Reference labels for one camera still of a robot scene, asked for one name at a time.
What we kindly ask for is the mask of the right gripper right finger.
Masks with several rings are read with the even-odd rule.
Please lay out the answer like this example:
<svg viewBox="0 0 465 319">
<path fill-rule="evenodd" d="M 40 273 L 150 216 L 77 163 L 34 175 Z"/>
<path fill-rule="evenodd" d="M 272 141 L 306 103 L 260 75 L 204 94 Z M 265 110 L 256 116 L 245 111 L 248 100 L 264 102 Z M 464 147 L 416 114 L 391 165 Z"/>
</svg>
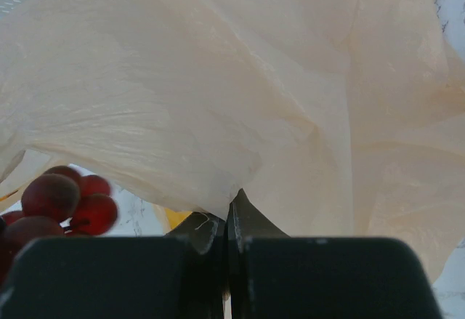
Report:
<svg viewBox="0 0 465 319">
<path fill-rule="evenodd" d="M 291 237 L 240 190 L 227 216 L 234 318 L 440 318 L 413 250 L 395 238 Z"/>
</svg>

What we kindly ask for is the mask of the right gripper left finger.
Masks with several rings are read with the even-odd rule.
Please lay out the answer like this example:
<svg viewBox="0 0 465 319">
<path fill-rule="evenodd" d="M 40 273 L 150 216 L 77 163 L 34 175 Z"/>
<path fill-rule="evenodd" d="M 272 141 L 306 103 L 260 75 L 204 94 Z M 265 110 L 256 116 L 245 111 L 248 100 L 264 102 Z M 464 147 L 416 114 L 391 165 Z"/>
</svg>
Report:
<svg viewBox="0 0 465 319">
<path fill-rule="evenodd" d="M 221 318 L 224 222 L 159 237 L 42 238 L 16 256 L 3 318 Z"/>
</svg>

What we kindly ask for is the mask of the fake dark red grapes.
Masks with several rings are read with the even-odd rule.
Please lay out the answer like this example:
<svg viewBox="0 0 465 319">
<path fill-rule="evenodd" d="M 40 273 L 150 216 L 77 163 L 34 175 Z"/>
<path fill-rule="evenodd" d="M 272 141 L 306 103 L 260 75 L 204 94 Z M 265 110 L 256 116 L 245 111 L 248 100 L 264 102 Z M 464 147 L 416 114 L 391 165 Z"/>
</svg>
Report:
<svg viewBox="0 0 465 319">
<path fill-rule="evenodd" d="M 21 209 L 1 215 L 1 281 L 17 253 L 37 238 L 99 236 L 118 219 L 110 183 L 83 176 L 69 166 L 53 166 L 23 191 Z"/>
</svg>

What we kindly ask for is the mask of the peach banana-print plastic bag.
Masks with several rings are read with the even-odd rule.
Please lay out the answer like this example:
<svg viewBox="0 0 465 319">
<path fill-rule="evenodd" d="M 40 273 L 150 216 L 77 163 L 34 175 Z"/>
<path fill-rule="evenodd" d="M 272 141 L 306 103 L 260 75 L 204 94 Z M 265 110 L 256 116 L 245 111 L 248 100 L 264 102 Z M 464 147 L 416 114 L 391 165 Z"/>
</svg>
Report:
<svg viewBox="0 0 465 319">
<path fill-rule="evenodd" d="M 55 163 L 290 235 L 464 236 L 464 63 L 434 0 L 27 0 L 1 19 L 1 193 Z"/>
</svg>

